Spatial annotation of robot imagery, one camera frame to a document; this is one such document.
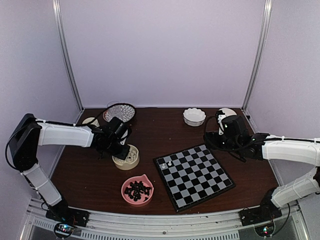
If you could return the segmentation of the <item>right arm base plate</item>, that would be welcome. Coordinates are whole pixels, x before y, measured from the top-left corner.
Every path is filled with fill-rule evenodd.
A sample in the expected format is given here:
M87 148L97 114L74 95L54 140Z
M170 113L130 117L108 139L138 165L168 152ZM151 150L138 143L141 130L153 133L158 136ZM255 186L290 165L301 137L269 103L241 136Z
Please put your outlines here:
M257 207L245 208L239 212L239 217L243 226L271 221L281 216L281 210L275 207L273 204L261 204Z

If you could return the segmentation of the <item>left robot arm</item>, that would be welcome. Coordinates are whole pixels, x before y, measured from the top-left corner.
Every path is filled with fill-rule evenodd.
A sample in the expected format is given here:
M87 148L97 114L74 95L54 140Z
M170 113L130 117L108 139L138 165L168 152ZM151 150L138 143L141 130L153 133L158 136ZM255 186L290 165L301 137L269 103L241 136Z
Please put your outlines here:
M124 160L129 154L130 147L126 139L131 132L131 128L117 117L97 127L92 124L46 121L27 113L7 141L5 154L11 155L11 167L19 171L45 202L53 207L53 215L61 222L67 222L72 218L72 211L62 203L62 195L40 166L38 147L58 145L94 148L99 153L109 153Z

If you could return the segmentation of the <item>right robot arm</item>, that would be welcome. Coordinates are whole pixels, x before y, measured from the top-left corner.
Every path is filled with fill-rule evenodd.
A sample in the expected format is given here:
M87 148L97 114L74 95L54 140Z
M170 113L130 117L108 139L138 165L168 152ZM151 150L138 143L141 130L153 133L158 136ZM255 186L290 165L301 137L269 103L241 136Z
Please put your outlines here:
M268 220L276 209L297 199L320 192L320 140L319 138L290 138L269 133L249 135L240 115L215 116L218 131L204 131L203 139L210 150L227 152L245 163L247 159L284 160L313 166L313 169L290 183L267 191L256 210L259 220Z

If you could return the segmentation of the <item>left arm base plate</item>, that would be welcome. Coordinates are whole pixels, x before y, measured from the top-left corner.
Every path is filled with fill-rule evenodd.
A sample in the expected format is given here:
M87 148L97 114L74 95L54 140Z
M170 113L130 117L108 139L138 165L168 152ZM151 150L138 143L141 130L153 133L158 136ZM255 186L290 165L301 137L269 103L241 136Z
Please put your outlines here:
M65 205L49 206L45 217L71 226L86 227L90 213Z

